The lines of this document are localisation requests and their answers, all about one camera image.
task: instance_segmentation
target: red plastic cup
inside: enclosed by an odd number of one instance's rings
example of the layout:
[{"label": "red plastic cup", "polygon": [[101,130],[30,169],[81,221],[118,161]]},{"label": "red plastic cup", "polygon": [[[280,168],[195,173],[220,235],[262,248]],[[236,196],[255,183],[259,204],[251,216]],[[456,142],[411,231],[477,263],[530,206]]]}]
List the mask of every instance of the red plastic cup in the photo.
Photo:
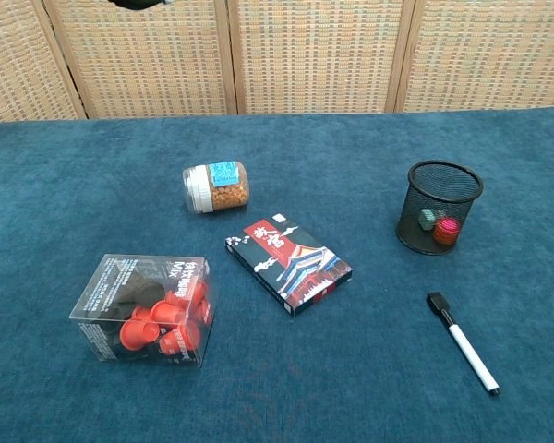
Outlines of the red plastic cup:
[{"label": "red plastic cup", "polygon": [[134,320],[151,321],[150,310],[147,307],[137,305],[131,313],[131,318]]},{"label": "red plastic cup", "polygon": [[211,324],[211,305],[206,298],[197,306],[195,318],[206,326]]},{"label": "red plastic cup", "polygon": [[175,295],[175,292],[174,291],[168,291],[166,293],[166,296],[164,297],[164,301],[166,303],[170,303],[171,305],[175,305],[175,306],[178,306],[178,307],[181,307],[183,308],[183,310],[187,310],[188,308],[188,304],[189,304],[189,301],[188,299],[186,298],[182,298],[182,297],[177,297]]},{"label": "red plastic cup", "polygon": [[121,327],[119,338],[121,344],[129,351],[139,351],[146,344],[156,341],[160,327],[156,323],[142,320],[128,320]]},{"label": "red plastic cup", "polygon": [[201,333],[195,322],[183,320],[176,329],[160,338],[160,350],[165,355],[175,355],[181,351],[195,351],[201,342]]},{"label": "red plastic cup", "polygon": [[195,289],[193,290],[192,304],[193,306],[199,306],[205,298],[207,298],[208,287],[207,283],[203,280],[197,280],[195,283]]},{"label": "red plastic cup", "polygon": [[185,309],[161,300],[151,308],[150,319],[166,328],[175,328],[185,319]]}]

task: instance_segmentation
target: wire mesh cup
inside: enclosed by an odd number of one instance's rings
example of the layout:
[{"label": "wire mesh cup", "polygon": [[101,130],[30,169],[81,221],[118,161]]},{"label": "wire mesh cup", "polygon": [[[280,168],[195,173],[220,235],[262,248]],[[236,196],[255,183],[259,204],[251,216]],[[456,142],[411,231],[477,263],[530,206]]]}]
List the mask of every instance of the wire mesh cup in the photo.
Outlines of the wire mesh cup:
[{"label": "wire mesh cup", "polygon": [[472,203],[482,194],[482,180],[459,164],[429,160],[410,168],[408,183],[398,238],[423,254],[450,252]]}]

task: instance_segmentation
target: jar lid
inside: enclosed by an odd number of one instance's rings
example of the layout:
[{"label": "jar lid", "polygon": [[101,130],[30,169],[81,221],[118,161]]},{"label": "jar lid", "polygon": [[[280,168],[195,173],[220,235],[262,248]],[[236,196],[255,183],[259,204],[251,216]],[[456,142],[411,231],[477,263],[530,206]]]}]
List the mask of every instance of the jar lid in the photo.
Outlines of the jar lid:
[{"label": "jar lid", "polygon": [[210,182],[204,165],[195,166],[187,177],[187,192],[196,212],[213,212]]}]

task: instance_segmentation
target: wicker folding screen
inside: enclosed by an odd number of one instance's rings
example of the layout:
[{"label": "wicker folding screen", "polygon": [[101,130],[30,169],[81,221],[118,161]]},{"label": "wicker folding screen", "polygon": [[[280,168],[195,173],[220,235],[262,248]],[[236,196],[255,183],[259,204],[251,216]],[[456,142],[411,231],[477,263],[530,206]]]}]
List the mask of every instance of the wicker folding screen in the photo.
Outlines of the wicker folding screen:
[{"label": "wicker folding screen", "polygon": [[0,122],[84,117],[40,0],[0,1]]},{"label": "wicker folding screen", "polygon": [[44,0],[91,118],[235,114],[223,0]]},{"label": "wicker folding screen", "polygon": [[554,1],[416,0],[396,111],[554,105]]},{"label": "wicker folding screen", "polygon": [[228,0],[241,114],[384,111],[402,0]]}]

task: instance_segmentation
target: small toy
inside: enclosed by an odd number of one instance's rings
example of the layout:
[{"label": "small toy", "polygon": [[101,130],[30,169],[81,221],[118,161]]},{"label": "small toy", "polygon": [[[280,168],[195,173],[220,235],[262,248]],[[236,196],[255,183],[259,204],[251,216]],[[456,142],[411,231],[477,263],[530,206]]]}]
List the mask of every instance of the small toy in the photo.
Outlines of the small toy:
[{"label": "small toy", "polygon": [[442,217],[435,223],[433,239],[440,245],[453,245],[460,233],[460,223],[453,217]]},{"label": "small toy", "polygon": [[423,231],[430,231],[431,229],[433,229],[433,227],[435,227],[436,221],[437,217],[435,217],[433,211],[427,208],[422,209],[418,214],[418,224],[421,225]]}]

